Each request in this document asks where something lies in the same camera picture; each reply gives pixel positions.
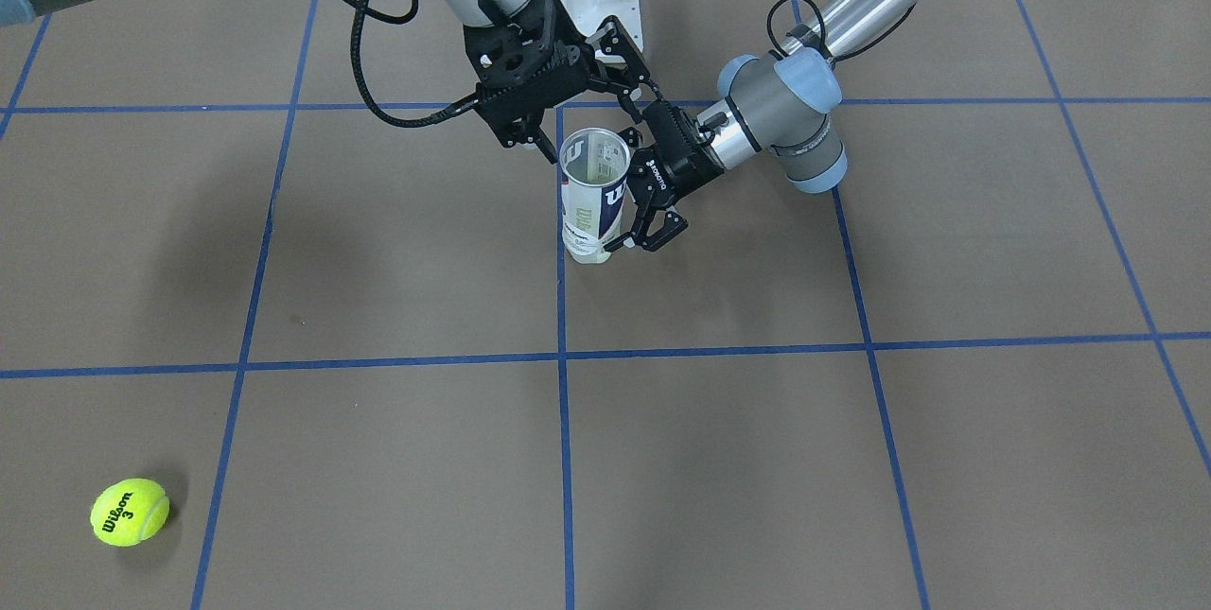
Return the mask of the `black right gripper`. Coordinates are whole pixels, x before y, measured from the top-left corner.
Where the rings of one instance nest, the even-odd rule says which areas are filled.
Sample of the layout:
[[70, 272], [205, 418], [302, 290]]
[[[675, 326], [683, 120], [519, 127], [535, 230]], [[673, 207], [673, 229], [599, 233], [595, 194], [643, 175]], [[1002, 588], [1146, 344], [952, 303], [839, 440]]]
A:
[[652, 73], [622, 21], [610, 15], [584, 36], [559, 0], [529, 0], [512, 15], [497, 0], [476, 2], [489, 25], [464, 28], [480, 77], [474, 110], [504, 148], [530, 145], [557, 165], [543, 115], [587, 90], [616, 96], [632, 123], [643, 123], [637, 90]]

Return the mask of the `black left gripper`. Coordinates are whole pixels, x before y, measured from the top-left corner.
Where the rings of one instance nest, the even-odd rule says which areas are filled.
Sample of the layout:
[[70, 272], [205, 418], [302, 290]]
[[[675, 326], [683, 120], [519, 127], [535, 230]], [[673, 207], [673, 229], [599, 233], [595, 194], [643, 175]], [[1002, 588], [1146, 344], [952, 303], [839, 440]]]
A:
[[675, 103], [654, 102], [641, 115], [654, 142], [631, 157], [624, 179], [637, 211], [630, 230], [606, 243], [607, 253], [636, 244], [648, 252], [661, 248], [688, 228], [675, 205], [724, 173], [712, 140], [714, 130], [727, 123], [725, 114], [716, 113], [708, 123], [698, 123]]

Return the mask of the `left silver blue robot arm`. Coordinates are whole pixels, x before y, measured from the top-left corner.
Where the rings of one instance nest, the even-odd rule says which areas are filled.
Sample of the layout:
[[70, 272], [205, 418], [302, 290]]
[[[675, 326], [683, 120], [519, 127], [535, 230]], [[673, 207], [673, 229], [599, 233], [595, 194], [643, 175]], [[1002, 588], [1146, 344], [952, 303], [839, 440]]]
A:
[[842, 102], [836, 67], [879, 44], [922, 0], [831, 0], [773, 36], [765, 54], [723, 67], [719, 98], [698, 115], [659, 98], [643, 113], [652, 144], [633, 152], [626, 184], [632, 225], [606, 243], [658, 251], [687, 228], [676, 205], [758, 152], [771, 152], [800, 192], [840, 183], [848, 156], [831, 114]]

